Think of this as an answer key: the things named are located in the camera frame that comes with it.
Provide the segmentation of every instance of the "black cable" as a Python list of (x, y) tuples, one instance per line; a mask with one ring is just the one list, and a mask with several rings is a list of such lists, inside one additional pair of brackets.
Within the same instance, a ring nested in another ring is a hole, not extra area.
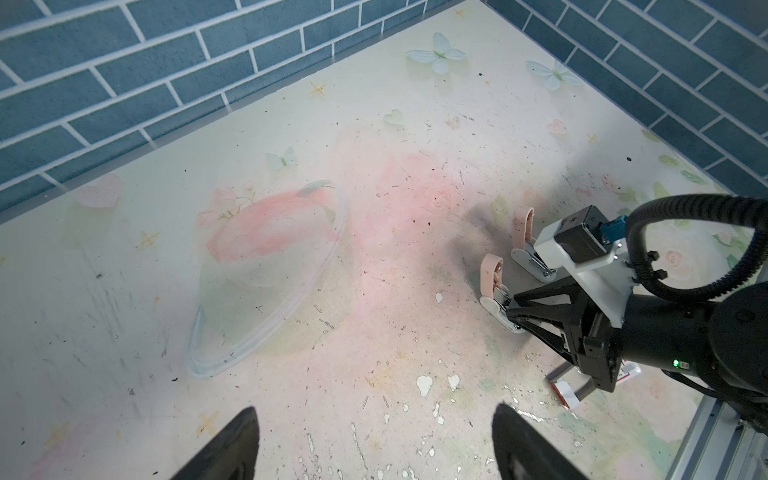
[(706, 396), (713, 397), (715, 399), (722, 399), (721, 396), (717, 395), (717, 392), (714, 390), (710, 390), (705, 386), (701, 386), (698, 383), (694, 382), (693, 380), (689, 379), (682, 373), (678, 372), (668, 372), (667, 370), (661, 370), (664, 375), (670, 377), (672, 380), (677, 380), (678, 382), (682, 383), (685, 386), (689, 386), (690, 388), (696, 390), (699, 393), (703, 393)]
[[(662, 220), (705, 220), (755, 229), (736, 266), (709, 285), (683, 290), (661, 282), (645, 245), (645, 227)], [(671, 302), (703, 302), (737, 288), (754, 275), (768, 257), (768, 200), (716, 194), (677, 195), (640, 205), (627, 218), (627, 248), (637, 280), (652, 294)]]

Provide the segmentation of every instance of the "gold star print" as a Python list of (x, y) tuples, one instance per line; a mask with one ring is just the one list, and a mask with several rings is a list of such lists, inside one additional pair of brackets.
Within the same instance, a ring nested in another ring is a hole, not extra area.
[(45, 446), (56, 446), (64, 441), (64, 437), (67, 434), (67, 429), (69, 429), (69, 422), (66, 422), (64, 425), (57, 427), (52, 426), (51, 427), (51, 436), (48, 437), (48, 440), (45, 441)]
[(325, 94), (325, 93), (323, 93), (323, 89), (326, 87), (325, 85), (320, 85), (320, 86), (318, 87), (317, 85), (315, 85), (315, 84), (314, 84), (314, 83), (312, 83), (312, 82), (310, 82), (310, 84), (312, 84), (312, 86), (315, 88), (314, 90), (312, 90), (312, 91), (310, 92), (310, 95), (317, 95), (317, 94), (320, 94), (320, 95), (322, 95), (323, 97), (325, 97), (325, 96), (326, 96), (326, 94)]
[(210, 436), (216, 435), (216, 427), (214, 427), (214, 421), (219, 418), (219, 412), (215, 412), (213, 415), (210, 416), (210, 418), (207, 418), (204, 413), (201, 413), (200, 420), (203, 421), (203, 424), (197, 427), (197, 434), (205, 432), (206, 430), (208, 433), (210, 433)]
[(141, 237), (142, 241), (139, 243), (136, 248), (144, 247), (145, 245), (154, 245), (154, 241), (157, 238), (157, 235), (160, 235), (160, 232), (153, 233), (151, 235), (147, 235), (143, 230), (141, 231)]

